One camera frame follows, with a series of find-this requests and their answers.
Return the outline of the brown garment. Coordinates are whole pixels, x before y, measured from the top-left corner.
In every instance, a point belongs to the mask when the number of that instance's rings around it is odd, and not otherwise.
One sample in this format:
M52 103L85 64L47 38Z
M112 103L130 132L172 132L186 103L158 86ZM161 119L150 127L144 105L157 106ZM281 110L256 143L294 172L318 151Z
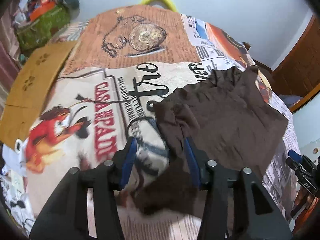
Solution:
M215 70L207 80L178 88L154 105L170 163L136 194L135 206L142 213L169 209L201 217L206 193L192 184L183 152L187 137L223 167L247 166L263 177L288 120L263 100L255 84L257 75L255 66Z

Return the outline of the wooden door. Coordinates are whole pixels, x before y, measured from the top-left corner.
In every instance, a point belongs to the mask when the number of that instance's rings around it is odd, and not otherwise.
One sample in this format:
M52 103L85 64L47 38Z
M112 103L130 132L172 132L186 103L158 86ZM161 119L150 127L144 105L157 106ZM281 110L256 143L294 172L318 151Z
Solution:
M302 99L289 108L294 113L319 94L319 20L312 16L296 45L273 71L273 91Z

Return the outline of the striped pink curtain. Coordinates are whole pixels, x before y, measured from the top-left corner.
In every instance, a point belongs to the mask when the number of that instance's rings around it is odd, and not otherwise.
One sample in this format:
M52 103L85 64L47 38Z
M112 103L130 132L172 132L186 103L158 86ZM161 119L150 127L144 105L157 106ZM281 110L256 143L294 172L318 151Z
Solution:
M18 60L20 45L11 25L16 9L17 3L11 2L1 16L1 113L12 84L21 70Z

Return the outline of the printed bedspread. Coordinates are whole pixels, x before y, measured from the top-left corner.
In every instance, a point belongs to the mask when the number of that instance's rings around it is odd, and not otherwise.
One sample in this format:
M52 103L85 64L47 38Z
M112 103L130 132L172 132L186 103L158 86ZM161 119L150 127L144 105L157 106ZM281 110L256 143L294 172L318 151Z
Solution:
M197 217L169 209L146 215L135 206L136 194L170 163L153 107L174 90L207 80L215 70L257 67L249 52L218 27L147 5L102 13L74 41L27 139L16 140L4 155L15 162L7 164L9 178L1 178L1 198L17 230L30 239L38 215L70 168L96 168L134 137L137 152L129 182L114 193L124 239L198 239L204 208ZM285 160L288 150L298 147L292 114L257 69L255 84L263 100L288 120L258 179L289 226L296 180ZM97 239L92 189L87 212L89 235Z

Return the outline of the green patterned storage bag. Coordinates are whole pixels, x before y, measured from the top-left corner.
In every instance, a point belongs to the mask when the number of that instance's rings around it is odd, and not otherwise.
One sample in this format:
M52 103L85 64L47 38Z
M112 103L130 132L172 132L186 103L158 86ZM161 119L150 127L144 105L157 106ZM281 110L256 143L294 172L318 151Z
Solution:
M44 46L70 19L66 7L56 5L31 24L17 29L16 36L21 52L30 54L34 49Z

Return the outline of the orange box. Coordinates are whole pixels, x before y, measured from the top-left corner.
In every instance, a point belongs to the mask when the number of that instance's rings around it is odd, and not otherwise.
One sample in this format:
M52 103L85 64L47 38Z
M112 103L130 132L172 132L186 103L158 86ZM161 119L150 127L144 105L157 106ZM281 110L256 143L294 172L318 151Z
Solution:
M52 10L56 6L56 3L54 1L50 1L46 4L41 5L37 9L33 10L29 17L31 21L35 21L37 18L39 18L41 15L45 14L46 12Z

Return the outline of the yellow hoop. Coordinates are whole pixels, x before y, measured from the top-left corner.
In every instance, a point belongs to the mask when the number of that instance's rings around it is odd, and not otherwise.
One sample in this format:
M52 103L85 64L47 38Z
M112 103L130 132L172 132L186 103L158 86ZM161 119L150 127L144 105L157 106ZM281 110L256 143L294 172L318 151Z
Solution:
M160 2L163 5L165 5L165 7L168 10L171 10L173 12L178 12L175 3L172 0L141 0L140 4L142 4L142 5L150 5L153 2Z

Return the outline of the wooden bed frame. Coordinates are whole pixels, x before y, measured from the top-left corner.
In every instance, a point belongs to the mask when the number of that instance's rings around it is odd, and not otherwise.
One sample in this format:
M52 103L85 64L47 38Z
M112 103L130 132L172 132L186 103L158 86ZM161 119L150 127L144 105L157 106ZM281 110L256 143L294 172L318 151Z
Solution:
M249 50L251 48L251 45L247 42L242 42L246 50ZM267 65L259 62L258 60L253 60L255 62L255 65L259 68L259 70L266 76L269 83L272 83L274 81L272 77L272 69L268 67Z

